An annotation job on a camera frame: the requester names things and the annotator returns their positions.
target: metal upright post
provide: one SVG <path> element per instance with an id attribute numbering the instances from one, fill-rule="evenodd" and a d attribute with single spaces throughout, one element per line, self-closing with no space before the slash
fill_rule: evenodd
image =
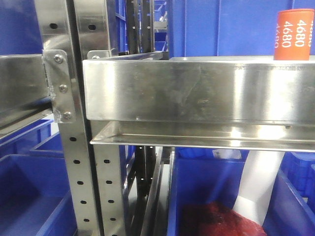
<path id="1" fill-rule="evenodd" d="M 140 53 L 140 34 L 137 0 L 126 0 L 126 28 L 129 54 Z"/>
<path id="2" fill-rule="evenodd" d="M 72 0 L 36 0 L 43 60 L 63 142 L 78 236 L 103 236 L 91 129 L 85 117 L 82 60 Z"/>
<path id="3" fill-rule="evenodd" d="M 154 0 L 141 0 L 141 47 L 154 52 Z"/>

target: white paper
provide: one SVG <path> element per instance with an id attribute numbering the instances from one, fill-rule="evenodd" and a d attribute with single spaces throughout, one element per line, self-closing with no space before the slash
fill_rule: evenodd
<path id="1" fill-rule="evenodd" d="M 212 150 L 214 158 L 218 159 L 241 159 L 242 155 L 239 150 L 236 149 L 214 149 Z"/>
<path id="2" fill-rule="evenodd" d="M 281 151 L 249 152 L 233 208 L 237 213 L 259 225 L 264 223 L 283 156 Z"/>

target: blue plastic bin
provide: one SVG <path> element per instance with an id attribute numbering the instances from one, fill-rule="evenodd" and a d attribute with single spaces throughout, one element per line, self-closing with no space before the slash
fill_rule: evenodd
<path id="1" fill-rule="evenodd" d="M 48 137 L 30 149 L 30 154 L 40 156 L 63 157 L 63 145 L 59 132 Z"/>
<path id="2" fill-rule="evenodd" d="M 176 151 L 180 158 L 214 158 L 213 150 L 215 148 L 199 148 L 199 147 L 177 147 Z M 241 159 L 246 160 L 249 150 L 240 150 Z"/>
<path id="3" fill-rule="evenodd" d="M 0 160 L 0 236 L 72 236 L 76 230 L 65 160 Z"/>
<path id="4" fill-rule="evenodd" d="M 244 162 L 177 158 L 170 192 L 167 236 L 178 236 L 181 211 L 187 204 L 220 201 L 232 208 Z M 263 224 L 268 236 L 313 236 L 315 215 L 279 171 Z"/>
<path id="5" fill-rule="evenodd" d="M 283 173 L 287 176 L 289 174 L 289 170 L 292 168 L 294 156 L 292 155 L 292 152 L 287 151 L 282 159 L 281 162 L 281 170 Z"/>
<path id="6" fill-rule="evenodd" d="M 9 154 L 27 154 L 30 149 L 51 135 L 50 119 L 38 120 L 0 139 L 0 158 Z"/>
<path id="7" fill-rule="evenodd" d="M 315 1 L 168 0 L 170 57 L 273 55 L 277 14 L 292 8 Z"/>
<path id="8" fill-rule="evenodd" d="M 311 165 L 315 164 L 315 153 L 292 152 L 291 155 L 287 177 L 302 197 L 309 197 L 312 191 Z"/>
<path id="9" fill-rule="evenodd" d="M 315 213 L 315 165 L 311 165 L 311 176 L 311 193 L 307 205 L 309 205 L 311 210 Z"/>
<path id="10" fill-rule="evenodd" d="M 159 21 L 161 17 L 165 15 L 166 12 L 166 2 L 155 1 L 154 2 L 154 20 Z"/>

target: metal frame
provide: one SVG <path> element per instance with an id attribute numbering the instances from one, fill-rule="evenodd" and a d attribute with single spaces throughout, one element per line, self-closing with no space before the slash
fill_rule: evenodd
<path id="1" fill-rule="evenodd" d="M 59 123 L 59 131 L 66 159 L 78 236 L 103 236 L 95 160 L 93 147 L 89 144 L 92 135 L 82 102 L 84 97 L 82 67 L 74 4 L 71 0 L 36 0 L 35 6 L 43 40 L 43 59 L 46 71 L 48 71 L 48 79 L 51 80 L 51 84 L 58 85 L 58 77 L 54 76 L 60 71 L 57 65 L 67 62 L 68 83 L 71 82 L 66 93 L 72 92 L 75 113 L 63 113 L 68 123 Z M 54 90 L 53 94 L 57 97 L 63 96 L 61 90 L 58 93 Z"/>
<path id="2" fill-rule="evenodd" d="M 140 35 L 137 0 L 126 0 L 126 28 L 129 54 L 140 53 Z"/>
<path id="3" fill-rule="evenodd" d="M 154 52 L 154 0 L 141 0 L 141 52 Z"/>

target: hole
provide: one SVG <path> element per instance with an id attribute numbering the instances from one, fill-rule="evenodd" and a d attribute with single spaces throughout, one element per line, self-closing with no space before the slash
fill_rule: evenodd
<path id="1" fill-rule="evenodd" d="M 96 26 L 95 25 L 89 25 L 88 28 L 89 28 L 89 30 L 96 30 Z"/>
<path id="2" fill-rule="evenodd" d="M 51 23 L 51 24 L 49 25 L 49 27 L 52 28 L 53 30 L 55 30 L 55 29 L 58 28 L 58 25 L 55 24 L 55 23 Z"/>

